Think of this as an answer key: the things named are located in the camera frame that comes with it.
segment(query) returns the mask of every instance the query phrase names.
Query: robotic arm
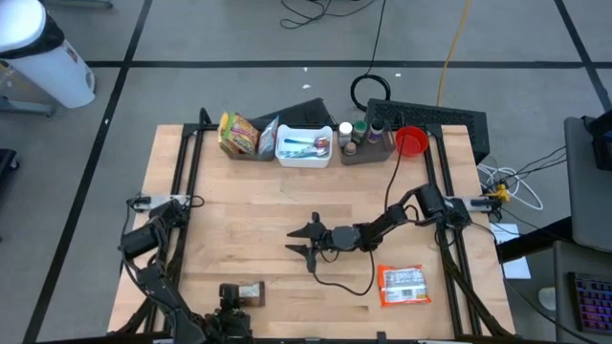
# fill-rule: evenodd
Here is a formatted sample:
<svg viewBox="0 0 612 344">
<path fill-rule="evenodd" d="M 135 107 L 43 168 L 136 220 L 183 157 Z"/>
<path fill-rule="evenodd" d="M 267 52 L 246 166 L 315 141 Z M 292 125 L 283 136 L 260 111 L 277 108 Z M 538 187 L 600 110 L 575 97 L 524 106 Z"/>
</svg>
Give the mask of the robotic arm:
<svg viewBox="0 0 612 344">
<path fill-rule="evenodd" d="M 406 203 L 415 197 L 423 212 L 424 219 L 408 219 Z M 315 272 L 318 252 L 353 251 L 360 249 L 367 252 L 375 250 L 383 242 L 383 238 L 398 226 L 412 223 L 415 226 L 429 226 L 442 223 L 447 228 L 463 228 L 471 222 L 470 215 L 462 199 L 446 198 L 442 196 L 437 186 L 425 184 L 409 190 L 396 204 L 390 205 L 378 219 L 372 223 L 353 224 L 351 226 L 337 226 L 327 229 L 320 221 L 318 213 L 313 213 L 313 221 L 302 229 L 287 234 L 292 238 L 306 238 L 311 245 L 286 245 L 306 258 L 309 272 Z"/>
<path fill-rule="evenodd" d="M 192 312 L 171 283 L 159 258 L 167 247 L 166 230 L 185 220 L 185 207 L 177 200 L 162 204 L 149 212 L 149 220 L 121 238 L 119 250 L 132 282 L 162 311 L 170 322 L 174 342 L 178 344 L 225 343 L 228 338 L 251 336 L 250 317 L 240 310 L 239 286 L 219 286 L 220 308 L 204 316 Z M 157 248 L 147 266 L 139 269 L 134 258 Z"/>
</svg>

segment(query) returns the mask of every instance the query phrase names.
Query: paper sheet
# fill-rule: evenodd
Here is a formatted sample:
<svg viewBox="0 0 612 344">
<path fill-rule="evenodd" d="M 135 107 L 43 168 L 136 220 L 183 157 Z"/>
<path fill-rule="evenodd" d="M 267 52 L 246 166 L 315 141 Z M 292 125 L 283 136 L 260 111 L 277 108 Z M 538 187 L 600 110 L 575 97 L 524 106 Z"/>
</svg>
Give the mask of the paper sheet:
<svg viewBox="0 0 612 344">
<path fill-rule="evenodd" d="M 495 242 L 497 244 L 505 243 L 518 237 L 518 226 L 515 224 L 491 224 L 491 231 L 495 235 Z M 532 278 L 532 274 L 529 272 L 529 265 L 527 265 L 527 258 L 525 257 L 504 263 L 503 269 L 506 272 L 506 277 L 508 279 Z"/>
</svg>

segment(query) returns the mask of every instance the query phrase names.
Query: wooden tabletop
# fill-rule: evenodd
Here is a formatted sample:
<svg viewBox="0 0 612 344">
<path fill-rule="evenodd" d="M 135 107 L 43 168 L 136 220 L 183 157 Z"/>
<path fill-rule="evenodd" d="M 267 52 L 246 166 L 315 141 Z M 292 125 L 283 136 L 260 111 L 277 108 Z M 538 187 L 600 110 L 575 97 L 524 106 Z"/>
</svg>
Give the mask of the wooden tabletop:
<svg viewBox="0 0 612 344">
<path fill-rule="evenodd" d="M 467 129 L 443 129 L 456 195 L 479 195 Z M 169 193 L 181 132 L 181 125 L 158 127 L 143 193 Z M 438 184 L 443 185 L 435 141 L 430 144 Z M 231 161 L 219 149 L 216 132 L 205 132 L 195 194 L 202 196 L 206 205 L 191 211 L 180 284 L 181 295 L 191 310 L 204 314 L 217 308 L 221 283 L 263 280 L 266 306 L 246 309 L 255 337 L 375 338 L 376 332 L 385 331 L 393 339 L 453 338 L 440 251 L 433 240 L 434 226 L 398 227 L 374 251 L 376 264 L 423 265 L 432 300 L 427 305 L 382 308 L 378 288 L 358 297 L 322 286 L 306 270 L 305 260 L 284 248 L 285 244 L 307 244 L 305 239 L 287 238 L 286 233 L 303 227 L 313 211 L 320 213 L 328 228 L 371 222 L 379 217 L 396 159 L 394 154 L 386 162 L 344 166 L 335 153 L 325 169 L 284 168 L 278 161 Z M 183 188 L 189 161 L 187 154 Z M 427 176 L 423 157 L 402 159 L 389 203 L 396 203 L 408 189 L 424 183 Z M 472 214 L 472 219 L 489 226 L 484 214 Z M 135 226 L 145 220 L 145 214 L 137 215 Z M 492 236 L 482 228 L 470 226 L 464 237 L 476 293 L 499 323 L 514 332 Z M 137 265 L 143 266 L 146 259 L 140 257 Z M 342 283 L 353 290 L 367 287 L 371 272 L 368 254 L 342 253 L 333 264 L 317 259 L 321 280 Z M 465 299 L 458 288 L 457 293 L 464 332 L 469 333 Z M 109 331 L 122 326 L 142 301 L 142 294 L 124 273 Z"/>
</svg>

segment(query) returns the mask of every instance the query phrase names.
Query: red cup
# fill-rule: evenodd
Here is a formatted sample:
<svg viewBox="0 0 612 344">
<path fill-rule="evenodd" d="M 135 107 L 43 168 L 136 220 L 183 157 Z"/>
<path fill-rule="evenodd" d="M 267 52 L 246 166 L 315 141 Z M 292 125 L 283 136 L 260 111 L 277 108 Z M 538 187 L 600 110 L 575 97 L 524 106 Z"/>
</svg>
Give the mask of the red cup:
<svg viewBox="0 0 612 344">
<path fill-rule="evenodd" d="M 423 130 L 408 126 L 398 130 L 395 135 L 395 143 L 398 152 L 402 152 L 403 156 L 412 157 L 425 152 L 429 145 L 429 138 Z"/>
</svg>

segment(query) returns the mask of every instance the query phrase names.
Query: orange snack package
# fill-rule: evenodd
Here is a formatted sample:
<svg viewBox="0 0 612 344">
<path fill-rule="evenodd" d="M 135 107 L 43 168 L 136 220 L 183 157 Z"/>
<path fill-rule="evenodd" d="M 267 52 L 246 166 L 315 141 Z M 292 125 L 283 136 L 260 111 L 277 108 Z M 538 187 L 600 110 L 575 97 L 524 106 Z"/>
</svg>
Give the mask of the orange snack package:
<svg viewBox="0 0 612 344">
<path fill-rule="evenodd" d="M 421 265 L 399 269 L 379 265 L 379 289 L 383 307 L 431 303 Z"/>
</svg>

